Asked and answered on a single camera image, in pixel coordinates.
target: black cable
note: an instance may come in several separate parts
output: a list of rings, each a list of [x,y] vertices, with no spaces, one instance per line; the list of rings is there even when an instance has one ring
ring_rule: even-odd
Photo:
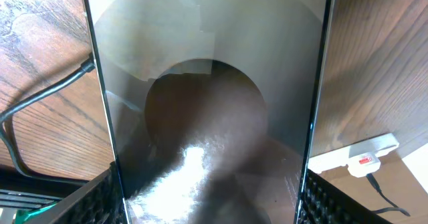
[[[372,187],[379,193],[379,195],[386,200],[389,204],[391,204],[393,207],[386,207],[386,208],[382,208],[376,211],[373,211],[373,213],[379,214],[379,213],[384,213],[387,211],[400,211],[402,214],[410,217],[410,214],[404,210],[403,208],[398,207],[396,204],[394,204],[392,201],[390,201],[386,196],[383,195],[382,190],[381,190],[381,186],[379,185],[379,183],[377,183],[375,177],[373,176],[372,173],[367,174],[366,175],[367,180],[369,181],[369,183],[372,185]]]
[[[49,175],[44,175],[41,173],[37,173],[33,170],[31,170],[23,161],[18,146],[15,142],[15,139],[13,136],[11,138],[8,137],[6,130],[3,127],[3,123],[8,120],[12,115],[25,107],[29,106],[30,104],[37,102],[45,97],[48,97],[49,95],[69,86],[76,80],[78,80],[80,77],[82,77],[84,74],[91,72],[95,68],[94,61],[92,58],[87,59],[85,62],[83,62],[76,71],[65,77],[64,79],[52,84],[51,86],[38,91],[37,93],[31,95],[30,97],[10,106],[8,109],[3,111],[0,114],[0,137],[2,141],[6,144],[7,149],[9,150],[9,154],[11,155],[11,159],[13,162],[13,165],[15,166],[16,170],[21,173],[22,175],[26,177],[31,177],[39,180],[45,180],[45,181],[55,181],[60,183],[70,183],[75,185],[84,185],[87,183],[87,181],[83,180],[77,180],[77,179],[69,179],[69,178],[63,178],[63,177],[53,177]]]

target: phone screen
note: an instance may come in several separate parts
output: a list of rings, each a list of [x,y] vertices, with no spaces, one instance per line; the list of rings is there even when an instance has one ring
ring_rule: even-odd
[[[85,0],[132,223],[293,223],[330,0]]]

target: wood grain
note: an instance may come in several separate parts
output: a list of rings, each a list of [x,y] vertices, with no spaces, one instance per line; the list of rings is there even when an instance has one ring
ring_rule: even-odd
[[[0,0],[0,109],[68,75],[90,53],[82,0]],[[112,151],[96,72],[16,113],[16,139],[35,171],[93,179]],[[0,144],[0,164],[12,166]]]
[[[312,156],[392,132],[428,142],[428,0],[336,0]]]

